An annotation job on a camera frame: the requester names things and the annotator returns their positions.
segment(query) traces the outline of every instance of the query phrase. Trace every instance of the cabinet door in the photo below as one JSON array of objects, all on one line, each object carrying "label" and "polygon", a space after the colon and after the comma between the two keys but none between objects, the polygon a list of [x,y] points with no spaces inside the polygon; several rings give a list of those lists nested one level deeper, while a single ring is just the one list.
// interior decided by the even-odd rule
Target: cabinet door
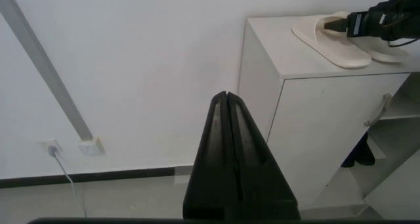
[{"label": "cabinet door", "polygon": [[420,150],[376,187],[365,201],[384,219],[420,219],[419,168]]},{"label": "cabinet door", "polygon": [[268,146],[299,207],[311,204],[409,74],[287,79]]}]

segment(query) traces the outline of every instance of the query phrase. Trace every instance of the gray conduit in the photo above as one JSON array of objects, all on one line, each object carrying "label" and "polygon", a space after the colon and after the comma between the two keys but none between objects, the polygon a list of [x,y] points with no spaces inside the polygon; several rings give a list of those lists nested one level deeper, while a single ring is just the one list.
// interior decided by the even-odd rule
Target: gray conduit
[{"label": "gray conduit", "polygon": [[81,117],[60,76],[58,76],[57,71],[16,1],[0,0],[0,12],[50,88],[77,134],[79,134],[80,139],[82,141],[91,141],[93,139],[91,131]]}]

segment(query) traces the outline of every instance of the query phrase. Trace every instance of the baseboard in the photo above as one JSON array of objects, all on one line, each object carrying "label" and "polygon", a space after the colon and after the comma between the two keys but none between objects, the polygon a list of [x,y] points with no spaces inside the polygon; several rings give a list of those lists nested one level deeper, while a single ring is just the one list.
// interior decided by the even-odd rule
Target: baseboard
[{"label": "baseboard", "polygon": [[[69,175],[73,182],[91,182],[91,181],[110,181],[116,179],[134,179],[146,177],[163,177],[175,175],[175,170],[190,170],[190,166],[171,167],[171,168],[152,168],[152,169],[136,169],[127,171],[109,171],[100,173],[83,173]],[[55,185],[68,183],[64,175],[49,175],[42,177],[23,177],[13,179],[0,179],[0,189],[28,187],[36,185]]]}]

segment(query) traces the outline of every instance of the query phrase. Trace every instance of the cabinet handle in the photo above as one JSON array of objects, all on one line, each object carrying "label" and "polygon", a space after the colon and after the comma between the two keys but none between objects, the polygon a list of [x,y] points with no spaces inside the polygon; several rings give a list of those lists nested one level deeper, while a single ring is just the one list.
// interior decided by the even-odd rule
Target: cabinet handle
[{"label": "cabinet handle", "polygon": [[378,122],[379,119],[381,119],[381,117],[385,114],[385,112],[387,112],[387,110],[389,109],[389,106],[391,105],[392,96],[391,94],[387,93],[386,95],[383,95],[383,99],[385,101],[385,104],[383,105],[381,112],[372,121],[366,121],[365,126],[375,125],[375,123]]}]

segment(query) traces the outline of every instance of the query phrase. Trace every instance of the cabinet top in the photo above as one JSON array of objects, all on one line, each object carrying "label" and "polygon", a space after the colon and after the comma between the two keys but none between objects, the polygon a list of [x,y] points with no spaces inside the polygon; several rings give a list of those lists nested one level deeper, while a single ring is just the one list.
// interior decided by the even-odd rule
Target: cabinet top
[{"label": "cabinet top", "polygon": [[410,54],[405,63],[391,64],[372,60],[365,68],[340,68],[293,34],[291,28],[299,19],[300,17],[247,19],[276,66],[280,79],[420,72],[420,45],[414,43],[404,47]]}]

